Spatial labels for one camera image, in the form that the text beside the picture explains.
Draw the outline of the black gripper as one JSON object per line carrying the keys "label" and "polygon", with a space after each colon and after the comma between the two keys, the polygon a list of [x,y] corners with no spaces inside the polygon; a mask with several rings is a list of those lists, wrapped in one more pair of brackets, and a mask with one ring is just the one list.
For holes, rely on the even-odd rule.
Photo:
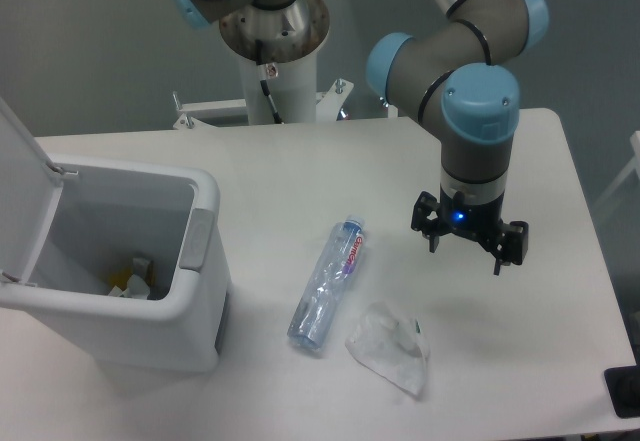
{"label": "black gripper", "polygon": [[460,198],[440,192],[435,196],[422,191],[412,211],[411,229],[419,232],[435,253],[440,237],[453,234],[481,246],[492,246],[495,258],[493,274],[503,266],[521,266],[528,251],[529,224],[525,221],[504,223],[501,218],[504,195],[485,204],[471,205]]}

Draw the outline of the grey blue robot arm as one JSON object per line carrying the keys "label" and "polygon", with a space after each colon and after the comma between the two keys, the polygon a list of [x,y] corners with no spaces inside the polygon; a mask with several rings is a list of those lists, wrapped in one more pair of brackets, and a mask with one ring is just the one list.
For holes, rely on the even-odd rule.
{"label": "grey blue robot arm", "polygon": [[[189,25],[217,25],[245,69],[244,98],[253,124],[314,121],[316,76],[304,73],[329,32],[322,0],[173,0]],[[497,267],[519,265],[529,227],[501,210],[520,92],[504,63],[545,35],[544,0],[435,0],[447,18],[419,40],[380,39],[366,80],[441,144],[440,190],[422,193],[411,227],[436,248],[452,234],[479,244]]]}

